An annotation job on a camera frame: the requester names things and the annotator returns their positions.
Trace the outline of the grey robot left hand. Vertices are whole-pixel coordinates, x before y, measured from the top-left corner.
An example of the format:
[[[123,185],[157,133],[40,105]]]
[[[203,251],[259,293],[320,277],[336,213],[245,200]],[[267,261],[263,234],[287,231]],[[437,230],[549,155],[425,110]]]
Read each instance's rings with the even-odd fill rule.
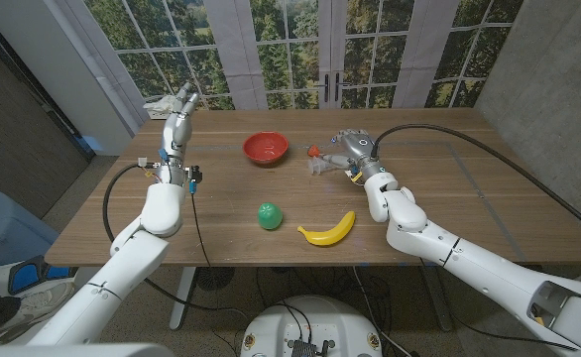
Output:
[[[198,102],[199,95],[192,89],[190,82],[175,97],[174,109],[165,123],[159,148],[161,164],[157,168],[157,175],[161,183],[184,183],[184,156],[192,135],[192,116]]]

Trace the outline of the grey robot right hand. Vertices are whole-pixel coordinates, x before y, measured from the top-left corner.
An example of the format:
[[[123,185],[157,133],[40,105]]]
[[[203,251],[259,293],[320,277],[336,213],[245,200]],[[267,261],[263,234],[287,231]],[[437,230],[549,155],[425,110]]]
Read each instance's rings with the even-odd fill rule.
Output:
[[[386,172],[380,161],[372,157],[375,142],[365,130],[341,130],[332,142],[339,145],[342,152],[323,155],[322,159],[336,169],[349,171],[350,179],[356,184],[363,184],[371,176]]]

